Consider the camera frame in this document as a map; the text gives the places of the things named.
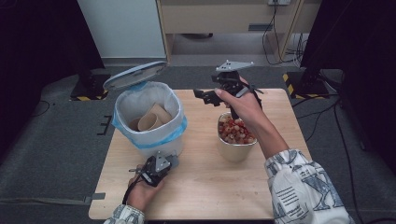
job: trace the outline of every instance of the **black curtain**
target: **black curtain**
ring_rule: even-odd
[[[302,66],[345,72],[339,91],[366,150],[396,174],[396,1],[323,0]]]
[[[76,0],[0,0],[0,158],[43,87],[95,68],[104,65]]]

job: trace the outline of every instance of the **white trash can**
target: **white trash can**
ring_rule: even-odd
[[[112,124],[125,135],[146,159],[162,155],[178,156],[182,149],[181,137],[187,128],[187,119],[181,101],[168,85],[147,81],[165,68],[167,62],[147,63],[122,72],[105,82],[105,90],[128,88],[118,98]],[[154,104],[160,105],[171,120],[150,131],[135,131],[129,127],[133,119],[143,117]]]

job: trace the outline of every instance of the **wooden table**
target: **wooden table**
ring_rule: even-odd
[[[290,147],[310,154],[292,111],[288,95],[281,89],[264,89],[263,110]],[[217,122],[228,112],[224,105],[204,105],[192,90],[175,91],[189,122],[183,133],[180,165],[169,172],[165,186],[146,213],[147,220],[185,219],[271,219],[273,209],[264,170],[265,158],[259,144],[239,163],[224,160],[217,151]],[[89,216],[106,219],[121,203],[128,170],[146,160],[118,130],[114,132]]]

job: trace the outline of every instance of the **power outlet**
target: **power outlet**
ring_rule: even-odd
[[[288,6],[290,5],[290,0],[268,0],[268,5],[274,6],[275,4],[278,6]]]

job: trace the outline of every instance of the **bowl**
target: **bowl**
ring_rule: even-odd
[[[257,139],[246,129],[241,119],[233,120],[230,112],[224,113],[219,117],[218,151],[225,160],[232,162],[243,161],[256,143]]]

